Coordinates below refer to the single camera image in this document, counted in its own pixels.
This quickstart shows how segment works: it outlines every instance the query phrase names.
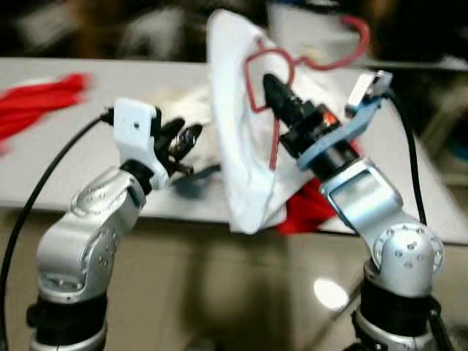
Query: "floor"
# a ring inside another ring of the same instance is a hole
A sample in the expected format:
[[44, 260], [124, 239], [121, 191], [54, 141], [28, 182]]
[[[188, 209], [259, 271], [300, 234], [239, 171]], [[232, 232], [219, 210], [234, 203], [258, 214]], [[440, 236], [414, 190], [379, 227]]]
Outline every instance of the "floor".
[[[0, 249], [16, 212], [0, 212]], [[34, 213], [20, 237], [8, 282], [11, 350], [27, 350], [27, 306], [37, 296], [38, 240], [59, 216]], [[447, 247], [434, 294], [452, 328], [468, 325], [468, 249]], [[204, 333], [229, 351], [342, 350], [354, 333], [314, 293], [329, 279], [348, 293], [361, 278], [360, 239], [332, 235], [254, 236], [227, 226], [142, 219], [120, 245], [109, 292], [106, 350], [182, 351]]]

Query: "white cloth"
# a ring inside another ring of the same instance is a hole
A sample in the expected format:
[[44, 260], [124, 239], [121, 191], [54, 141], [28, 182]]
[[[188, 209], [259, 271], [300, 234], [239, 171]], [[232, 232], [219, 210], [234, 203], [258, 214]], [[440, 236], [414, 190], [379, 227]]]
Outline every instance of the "white cloth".
[[[248, 234], [284, 220], [284, 204], [312, 177], [310, 172], [299, 171], [282, 146], [276, 172], [269, 169], [273, 113], [252, 112], [243, 71], [244, 60], [256, 50], [258, 37], [263, 38], [266, 47], [275, 46], [261, 29], [240, 15], [220, 10], [208, 22], [212, 116], [218, 134], [230, 227]], [[266, 72], [284, 80], [287, 77], [287, 66], [277, 55], [264, 56], [249, 71], [258, 105], [263, 104], [261, 82]], [[292, 89], [302, 99], [315, 104], [323, 102], [338, 117], [343, 117], [337, 96], [330, 93], [336, 89], [330, 87], [323, 74], [297, 69]]]

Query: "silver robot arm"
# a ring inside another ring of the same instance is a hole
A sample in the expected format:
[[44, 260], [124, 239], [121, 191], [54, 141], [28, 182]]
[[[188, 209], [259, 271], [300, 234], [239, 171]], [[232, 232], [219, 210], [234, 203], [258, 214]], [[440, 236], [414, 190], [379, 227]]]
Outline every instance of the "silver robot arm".
[[79, 192], [39, 243], [39, 297], [27, 315], [36, 329], [30, 350], [103, 350], [118, 245], [135, 225], [146, 195], [165, 187], [174, 171], [191, 170], [179, 161], [195, 145], [201, 126], [179, 134], [181, 118], [161, 127], [158, 110], [129, 99], [118, 99], [113, 111], [122, 166]]
[[437, 350], [450, 343], [440, 305], [431, 297], [433, 275], [444, 260], [442, 242], [403, 211], [395, 187], [350, 144], [366, 130], [391, 78], [382, 71], [360, 76], [345, 125], [326, 106], [302, 102], [274, 75], [265, 75], [263, 85], [265, 101], [289, 129], [280, 137], [282, 145], [300, 169], [320, 179], [323, 196], [369, 249], [361, 304], [352, 316], [360, 344], [349, 350]]

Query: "red wire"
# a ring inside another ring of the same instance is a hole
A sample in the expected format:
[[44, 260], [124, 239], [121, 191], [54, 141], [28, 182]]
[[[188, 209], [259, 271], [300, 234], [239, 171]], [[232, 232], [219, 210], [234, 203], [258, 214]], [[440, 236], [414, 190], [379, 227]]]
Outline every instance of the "red wire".
[[[255, 94], [254, 89], [252, 87], [252, 81], [250, 79], [250, 72], [249, 72], [249, 63], [255, 59], [258, 59], [260, 56], [268, 55], [270, 53], [274, 53], [276, 55], [280, 55], [287, 63], [288, 66], [288, 78], [287, 78], [287, 85], [291, 86], [294, 81], [295, 77], [295, 67], [298, 65], [303, 64], [310, 69], [315, 69], [317, 71], [328, 71], [340, 67], [345, 67], [354, 62], [360, 56], [362, 56], [369, 46], [370, 43], [370, 32], [369, 27], [367, 26], [366, 22], [361, 20], [360, 18], [356, 18], [353, 16], [344, 16], [341, 18], [341, 22], [343, 24], [351, 25], [357, 30], [359, 33], [359, 45], [357, 46], [354, 53], [351, 53], [344, 58], [340, 58], [339, 60], [332, 62], [330, 64], [318, 64], [315, 61], [311, 60], [309, 57], [301, 56], [297, 59], [294, 59], [285, 49], [283, 48], [265, 48], [263, 45], [262, 39], [257, 39], [257, 46], [259, 50], [256, 53], [248, 56], [244, 62], [244, 77], [246, 80], [246, 90], [247, 90], [247, 97], [249, 99], [250, 108], [254, 113], [261, 113], [268, 109], [268, 106], [265, 104], [263, 106], [257, 106], [255, 102]], [[273, 138], [272, 138], [272, 145], [271, 145], [271, 154], [270, 154], [270, 164], [269, 167], [271, 170], [276, 169], [276, 159], [278, 154], [278, 142], [279, 142], [279, 119], [275, 118], [273, 123]]]

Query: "table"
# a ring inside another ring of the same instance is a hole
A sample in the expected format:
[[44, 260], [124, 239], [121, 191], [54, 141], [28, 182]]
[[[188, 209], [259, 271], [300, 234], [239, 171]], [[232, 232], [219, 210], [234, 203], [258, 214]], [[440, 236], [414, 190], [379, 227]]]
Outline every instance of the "table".
[[[11, 151], [0, 158], [0, 206], [18, 208], [24, 204], [49, 162], [82, 126], [100, 114], [116, 97], [142, 98], [171, 87], [188, 89], [206, 80], [203, 64], [150, 63], [140, 61], [100, 61], [77, 59], [0, 59], [0, 89], [32, 78], [55, 77], [70, 72], [90, 72], [94, 87], [86, 101], [51, 114], [41, 123], [16, 135]], [[323, 73], [347, 95], [359, 71], [342, 69]], [[361, 138], [363, 150], [399, 189], [404, 208], [417, 215], [407, 142], [397, 115], [390, 106], [377, 114]], [[468, 243], [467, 220], [443, 185], [436, 170], [419, 148], [421, 187], [429, 227], [444, 241]], [[35, 208], [65, 211], [77, 190], [111, 165], [117, 165], [118, 152], [109, 127], [93, 129], [67, 155], [51, 176]], [[219, 174], [208, 186], [193, 192], [170, 187], [148, 197], [142, 216], [227, 222], [229, 211]], [[327, 230], [348, 230], [338, 219], [323, 225]]]

